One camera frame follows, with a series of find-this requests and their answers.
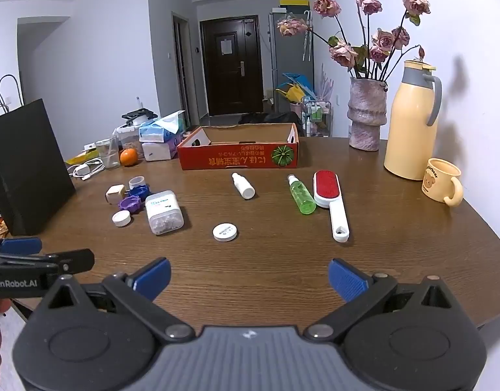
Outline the white screw cap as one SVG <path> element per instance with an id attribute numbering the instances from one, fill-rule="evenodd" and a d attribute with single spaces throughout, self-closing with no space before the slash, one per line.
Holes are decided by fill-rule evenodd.
<path id="1" fill-rule="evenodd" d="M 111 217 L 112 223 L 117 228 L 123 228 L 130 224 L 132 220 L 132 215 L 129 210 L 120 210 L 114 213 Z"/>

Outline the cotton swab plastic box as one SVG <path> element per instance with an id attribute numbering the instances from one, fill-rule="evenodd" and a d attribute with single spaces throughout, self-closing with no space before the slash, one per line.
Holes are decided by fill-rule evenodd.
<path id="1" fill-rule="evenodd" d="M 160 236 L 184 226 L 184 217 L 178 200 L 171 190 L 152 194 L 145 200 L 149 227 L 154 235 Z"/>

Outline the purple screw cap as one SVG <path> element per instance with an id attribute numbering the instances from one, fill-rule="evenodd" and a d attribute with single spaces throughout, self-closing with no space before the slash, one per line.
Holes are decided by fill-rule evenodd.
<path id="1" fill-rule="evenodd" d="M 142 208 L 142 201 L 139 196 L 128 196 L 119 202 L 118 207 L 121 211 L 128 211 L 130 214 L 137 214 Z"/>

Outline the white cube container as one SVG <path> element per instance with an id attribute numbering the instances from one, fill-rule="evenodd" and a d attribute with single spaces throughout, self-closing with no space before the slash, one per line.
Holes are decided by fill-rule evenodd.
<path id="1" fill-rule="evenodd" d="M 110 205 L 118 205 L 125 196 L 126 190 L 123 184 L 115 184 L 109 187 L 105 193 L 107 203 Z"/>

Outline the green spray bottle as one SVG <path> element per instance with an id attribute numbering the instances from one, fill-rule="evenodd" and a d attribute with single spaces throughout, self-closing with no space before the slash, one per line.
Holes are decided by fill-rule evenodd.
<path id="1" fill-rule="evenodd" d="M 301 214 L 313 214 L 316 203 L 307 187 L 294 175 L 288 175 L 291 196 Z"/>

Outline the blue screw cap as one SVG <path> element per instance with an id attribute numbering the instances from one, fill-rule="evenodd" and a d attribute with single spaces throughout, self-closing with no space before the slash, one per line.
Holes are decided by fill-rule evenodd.
<path id="1" fill-rule="evenodd" d="M 139 199 L 144 202 L 148 196 L 150 196 L 152 193 L 150 191 L 150 188 L 147 184 L 141 184 L 133 187 L 132 189 L 128 190 L 128 196 L 132 197 L 139 197 Z"/>

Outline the red white lint brush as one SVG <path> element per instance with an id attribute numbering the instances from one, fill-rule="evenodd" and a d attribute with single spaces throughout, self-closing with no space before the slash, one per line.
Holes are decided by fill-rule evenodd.
<path id="1" fill-rule="evenodd" d="M 346 243 L 350 227 L 343 204 L 343 194 L 337 174 L 330 170 L 318 170 L 313 175 L 313 198 L 320 208 L 328 209 L 331 233 L 334 241 Z"/>

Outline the small white cup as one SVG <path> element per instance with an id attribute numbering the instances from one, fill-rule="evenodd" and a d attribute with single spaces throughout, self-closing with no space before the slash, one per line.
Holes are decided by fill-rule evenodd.
<path id="1" fill-rule="evenodd" d="M 146 184 L 146 179 L 143 176 L 136 176 L 128 181 L 130 190 L 145 184 Z"/>

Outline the white spray bottle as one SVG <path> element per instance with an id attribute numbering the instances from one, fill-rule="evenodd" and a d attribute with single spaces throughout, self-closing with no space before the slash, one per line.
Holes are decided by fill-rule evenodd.
<path id="1" fill-rule="evenodd" d="M 234 186 L 243 199 L 252 199 L 255 196 L 255 189 L 244 176 L 232 173 L 231 177 Z"/>

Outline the clear food storage container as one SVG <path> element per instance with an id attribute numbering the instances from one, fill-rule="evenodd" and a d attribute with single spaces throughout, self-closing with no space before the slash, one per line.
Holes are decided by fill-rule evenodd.
<path id="1" fill-rule="evenodd" d="M 114 129 L 113 136 L 117 140 L 120 151 L 134 149 L 137 152 L 138 159 L 144 159 L 144 152 L 139 140 L 138 126 L 128 126 L 127 124 Z"/>

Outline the blue tissue pack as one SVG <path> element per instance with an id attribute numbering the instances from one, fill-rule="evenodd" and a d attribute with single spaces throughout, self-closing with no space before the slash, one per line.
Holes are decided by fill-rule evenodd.
<path id="1" fill-rule="evenodd" d="M 165 143 L 182 134 L 184 126 L 184 111 L 178 110 L 141 124 L 138 128 L 139 141 Z"/>

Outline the red cardboard box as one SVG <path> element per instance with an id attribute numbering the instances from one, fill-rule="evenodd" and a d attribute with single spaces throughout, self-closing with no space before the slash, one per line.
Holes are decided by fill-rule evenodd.
<path id="1" fill-rule="evenodd" d="M 201 126 L 178 145 L 184 170 L 296 168 L 299 136 L 294 123 Z"/>

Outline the yellow bag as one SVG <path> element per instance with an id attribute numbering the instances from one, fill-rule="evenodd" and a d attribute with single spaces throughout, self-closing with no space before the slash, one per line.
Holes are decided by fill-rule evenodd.
<path id="1" fill-rule="evenodd" d="M 289 84 L 287 91 L 284 91 L 281 88 L 276 88 L 276 92 L 291 103 L 301 103 L 306 96 L 305 91 L 298 84 Z"/>

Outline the dark entrance door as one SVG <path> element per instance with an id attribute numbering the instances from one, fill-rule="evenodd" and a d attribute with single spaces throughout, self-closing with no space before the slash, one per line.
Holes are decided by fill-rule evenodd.
<path id="1" fill-rule="evenodd" d="M 199 23 L 208 114 L 262 111 L 263 77 L 256 15 Z"/>

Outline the yellow black box on fridge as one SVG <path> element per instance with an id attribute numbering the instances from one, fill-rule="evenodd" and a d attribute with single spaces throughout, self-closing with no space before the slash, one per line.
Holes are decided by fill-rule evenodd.
<path id="1" fill-rule="evenodd" d="M 310 8 L 308 0 L 280 0 L 281 7 L 303 7 L 306 10 Z"/>

